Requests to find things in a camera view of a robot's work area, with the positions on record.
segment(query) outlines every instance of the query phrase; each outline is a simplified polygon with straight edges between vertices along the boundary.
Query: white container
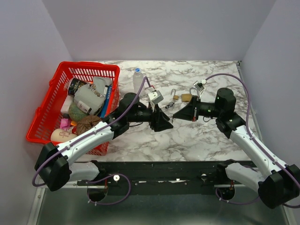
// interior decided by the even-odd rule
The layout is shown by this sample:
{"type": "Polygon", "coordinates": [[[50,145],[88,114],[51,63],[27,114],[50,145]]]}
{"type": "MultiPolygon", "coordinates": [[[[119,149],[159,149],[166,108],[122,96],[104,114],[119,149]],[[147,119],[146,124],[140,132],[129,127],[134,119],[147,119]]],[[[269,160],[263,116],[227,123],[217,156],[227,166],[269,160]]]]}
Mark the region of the white container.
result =
{"type": "MultiPolygon", "coordinates": [[[[142,84],[142,81],[144,79],[144,75],[142,74],[140,68],[135,69],[135,73],[133,74],[133,88],[135,90],[135,93],[137,93],[140,89],[140,86],[142,84]]],[[[143,85],[142,91],[139,96],[145,95],[145,86],[143,85]]]]}

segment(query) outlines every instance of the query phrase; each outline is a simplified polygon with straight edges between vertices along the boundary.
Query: bar of soap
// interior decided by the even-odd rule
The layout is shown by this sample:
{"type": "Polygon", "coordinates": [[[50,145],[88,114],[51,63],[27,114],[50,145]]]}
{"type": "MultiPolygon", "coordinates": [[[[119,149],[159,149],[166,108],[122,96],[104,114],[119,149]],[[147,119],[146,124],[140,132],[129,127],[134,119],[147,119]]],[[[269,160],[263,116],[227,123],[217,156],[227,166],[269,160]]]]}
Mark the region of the bar of soap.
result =
{"type": "Polygon", "coordinates": [[[77,137],[77,135],[71,134],[63,129],[56,129],[52,132],[50,140],[52,142],[67,142],[77,137]]]}
{"type": "Polygon", "coordinates": [[[68,111],[69,111],[69,108],[70,108],[70,105],[73,103],[73,97],[68,95],[64,101],[64,104],[62,105],[61,109],[60,109],[60,112],[62,114],[68,114],[68,111]]]}

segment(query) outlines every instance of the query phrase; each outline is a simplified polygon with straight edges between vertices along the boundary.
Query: brown yarn ball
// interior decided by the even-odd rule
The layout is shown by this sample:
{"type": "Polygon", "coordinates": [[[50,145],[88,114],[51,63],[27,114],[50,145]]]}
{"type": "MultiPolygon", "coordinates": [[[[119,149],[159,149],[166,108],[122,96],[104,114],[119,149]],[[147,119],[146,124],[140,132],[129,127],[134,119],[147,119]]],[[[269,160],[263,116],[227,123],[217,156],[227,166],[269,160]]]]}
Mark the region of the brown yarn ball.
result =
{"type": "Polygon", "coordinates": [[[88,131],[89,129],[93,128],[100,121],[101,121],[101,118],[99,118],[98,116],[89,115],[89,116],[84,117],[82,120],[80,120],[77,123],[77,129],[76,129],[77,135],[81,135],[84,132],[88,131]]]}

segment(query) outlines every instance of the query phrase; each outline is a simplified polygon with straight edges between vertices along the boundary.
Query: pink object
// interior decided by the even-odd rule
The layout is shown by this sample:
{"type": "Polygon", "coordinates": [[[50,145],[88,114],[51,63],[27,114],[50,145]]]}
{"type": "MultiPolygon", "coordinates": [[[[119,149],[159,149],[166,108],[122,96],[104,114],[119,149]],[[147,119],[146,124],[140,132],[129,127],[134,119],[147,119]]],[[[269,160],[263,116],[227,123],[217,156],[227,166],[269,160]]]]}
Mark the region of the pink object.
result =
{"type": "Polygon", "coordinates": [[[60,129],[67,130],[71,126],[71,119],[61,119],[60,129]]]}

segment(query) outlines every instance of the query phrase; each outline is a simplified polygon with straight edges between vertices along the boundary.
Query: brass padlock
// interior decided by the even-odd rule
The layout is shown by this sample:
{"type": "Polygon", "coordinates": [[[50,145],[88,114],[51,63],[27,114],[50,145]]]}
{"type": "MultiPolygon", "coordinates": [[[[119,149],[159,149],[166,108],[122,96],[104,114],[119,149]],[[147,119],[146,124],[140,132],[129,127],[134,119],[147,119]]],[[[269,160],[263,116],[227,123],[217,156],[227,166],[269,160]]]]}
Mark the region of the brass padlock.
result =
{"type": "Polygon", "coordinates": [[[173,93],[173,90],[174,90],[173,100],[176,100],[176,101],[177,101],[177,100],[179,99],[179,96],[176,95],[176,90],[175,90],[175,89],[172,89],[171,95],[172,95],[172,93],[173,93]]]}
{"type": "Polygon", "coordinates": [[[189,89],[189,94],[182,94],[181,95],[181,100],[183,101],[183,102],[190,102],[191,100],[192,100],[192,89],[195,89],[195,90],[197,90],[196,88],[190,88],[189,89]]]}

